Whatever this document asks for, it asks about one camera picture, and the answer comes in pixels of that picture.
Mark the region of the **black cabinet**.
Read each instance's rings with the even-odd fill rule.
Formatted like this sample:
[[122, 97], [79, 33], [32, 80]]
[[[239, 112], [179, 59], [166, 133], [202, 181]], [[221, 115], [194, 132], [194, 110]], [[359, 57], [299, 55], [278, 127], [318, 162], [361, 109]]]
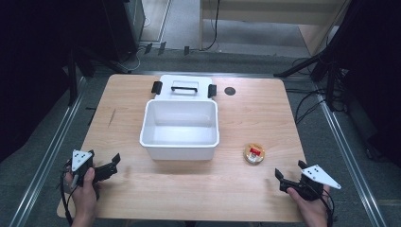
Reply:
[[139, 49], [145, 13], [142, 0], [102, 0], [112, 37], [113, 58], [125, 61]]

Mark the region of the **metal floor rail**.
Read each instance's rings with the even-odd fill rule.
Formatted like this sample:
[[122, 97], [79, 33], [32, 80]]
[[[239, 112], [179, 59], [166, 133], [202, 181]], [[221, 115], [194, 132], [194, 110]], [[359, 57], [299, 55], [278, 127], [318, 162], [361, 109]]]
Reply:
[[9, 224], [9, 227], [24, 227], [30, 215], [30, 212], [38, 199], [40, 192], [44, 186], [46, 178], [50, 172], [53, 163], [58, 156], [61, 145], [69, 128], [75, 118], [79, 105], [83, 99], [85, 89], [87, 87], [87, 79], [81, 78], [78, 82], [77, 99], [67, 108], [61, 123], [59, 124], [45, 154], [41, 160], [21, 202]]
[[346, 138], [338, 115], [330, 111], [325, 102], [324, 88], [320, 83], [313, 83], [312, 88], [318, 90], [318, 125], [323, 126], [323, 138], [328, 139], [318, 160], [342, 186], [341, 190], [332, 190], [336, 204], [335, 226], [387, 227], [362, 167], [357, 162], [354, 145]]

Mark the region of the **black stand leg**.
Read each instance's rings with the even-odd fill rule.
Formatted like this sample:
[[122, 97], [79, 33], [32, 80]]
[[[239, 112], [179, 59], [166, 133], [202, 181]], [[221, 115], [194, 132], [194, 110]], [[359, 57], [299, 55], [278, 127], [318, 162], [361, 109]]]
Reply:
[[301, 69], [307, 68], [311, 64], [315, 64], [310, 76], [314, 81], [318, 81], [324, 76], [325, 72], [328, 70], [328, 67], [332, 64], [333, 59], [333, 54], [328, 50], [324, 50], [317, 55], [308, 58], [307, 60], [296, 64], [295, 66], [292, 66], [284, 72], [274, 74], [274, 76], [276, 78], [287, 78], [296, 72], [299, 72]]

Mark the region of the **black metal stand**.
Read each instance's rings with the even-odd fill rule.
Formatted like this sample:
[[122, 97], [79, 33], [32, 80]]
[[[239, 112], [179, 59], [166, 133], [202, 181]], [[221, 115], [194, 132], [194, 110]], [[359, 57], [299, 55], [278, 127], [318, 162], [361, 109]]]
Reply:
[[67, 69], [68, 69], [68, 83], [69, 83], [69, 106], [78, 99], [78, 81], [77, 81], [77, 70], [84, 77], [92, 77], [95, 73], [95, 69], [91, 64], [91, 60], [95, 60], [115, 71], [119, 74], [128, 74], [129, 70], [124, 69], [122, 66], [117, 66], [106, 58], [101, 57], [95, 51], [88, 47], [73, 47], [70, 49], [67, 57]]

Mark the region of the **person's right hand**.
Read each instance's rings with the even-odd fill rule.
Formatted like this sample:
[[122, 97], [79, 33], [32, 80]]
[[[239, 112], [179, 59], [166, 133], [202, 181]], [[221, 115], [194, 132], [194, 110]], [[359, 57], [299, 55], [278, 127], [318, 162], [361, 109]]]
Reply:
[[299, 211], [306, 221], [325, 221], [327, 223], [326, 207], [322, 201], [305, 201], [294, 188], [287, 189], [288, 194], [297, 204]]

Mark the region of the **light wooden furniture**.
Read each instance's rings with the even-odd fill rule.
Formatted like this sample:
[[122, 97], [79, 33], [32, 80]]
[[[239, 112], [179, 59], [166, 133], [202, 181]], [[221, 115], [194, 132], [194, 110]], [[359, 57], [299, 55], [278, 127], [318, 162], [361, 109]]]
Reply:
[[314, 56], [332, 28], [341, 23], [350, 3], [351, 0], [200, 0], [200, 48], [203, 21], [218, 18], [297, 25], [309, 54]]

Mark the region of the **white plastic storage box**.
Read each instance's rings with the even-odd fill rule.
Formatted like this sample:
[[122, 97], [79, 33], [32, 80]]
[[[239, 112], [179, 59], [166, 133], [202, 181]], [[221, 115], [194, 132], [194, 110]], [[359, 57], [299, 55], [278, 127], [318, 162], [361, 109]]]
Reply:
[[153, 160], [211, 160], [219, 143], [218, 104], [210, 99], [152, 99], [139, 142]]

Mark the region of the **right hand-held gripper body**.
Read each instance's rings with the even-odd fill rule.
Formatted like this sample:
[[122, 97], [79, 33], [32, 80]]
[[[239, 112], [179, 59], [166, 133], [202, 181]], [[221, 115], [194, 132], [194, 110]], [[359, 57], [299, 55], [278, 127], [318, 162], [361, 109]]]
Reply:
[[301, 169], [301, 179], [299, 182], [293, 182], [285, 178], [279, 181], [279, 189], [281, 191], [286, 192], [288, 188], [294, 188], [306, 201], [319, 199], [326, 185], [341, 189], [341, 185], [319, 165]]

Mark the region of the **small round tin red label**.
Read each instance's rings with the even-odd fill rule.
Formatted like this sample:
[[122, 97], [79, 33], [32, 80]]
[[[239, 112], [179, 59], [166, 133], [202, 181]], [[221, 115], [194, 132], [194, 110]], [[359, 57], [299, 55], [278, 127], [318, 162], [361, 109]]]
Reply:
[[260, 144], [250, 143], [243, 152], [245, 160], [252, 165], [258, 165], [264, 161], [266, 152]]

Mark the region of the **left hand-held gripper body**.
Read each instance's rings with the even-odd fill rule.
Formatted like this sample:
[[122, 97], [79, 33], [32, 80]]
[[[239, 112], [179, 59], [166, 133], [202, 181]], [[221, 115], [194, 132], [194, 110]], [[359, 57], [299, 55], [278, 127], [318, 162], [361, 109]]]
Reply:
[[95, 170], [94, 183], [109, 179], [117, 172], [117, 165], [110, 161], [104, 166], [94, 167], [94, 156], [88, 151], [74, 150], [72, 154], [71, 171], [73, 175], [73, 186], [83, 186], [83, 179], [86, 171], [92, 167]]

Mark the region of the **black curtain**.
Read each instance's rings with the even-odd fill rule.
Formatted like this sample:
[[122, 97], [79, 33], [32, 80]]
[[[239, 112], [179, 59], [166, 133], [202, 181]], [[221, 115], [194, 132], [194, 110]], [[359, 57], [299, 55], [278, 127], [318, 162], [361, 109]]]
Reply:
[[351, 0], [332, 47], [369, 156], [401, 168], [401, 0]]
[[0, 162], [21, 148], [73, 86], [64, 71], [84, 0], [0, 0]]

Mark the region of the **person's left hand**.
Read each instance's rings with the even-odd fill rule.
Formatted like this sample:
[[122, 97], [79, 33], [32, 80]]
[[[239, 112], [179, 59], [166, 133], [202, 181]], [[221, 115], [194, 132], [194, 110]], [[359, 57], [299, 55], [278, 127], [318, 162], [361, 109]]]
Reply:
[[73, 193], [73, 201], [76, 207], [75, 218], [87, 217], [95, 219], [96, 217], [96, 192], [93, 188], [95, 175], [95, 170], [90, 167], [84, 175], [83, 186], [79, 186]]

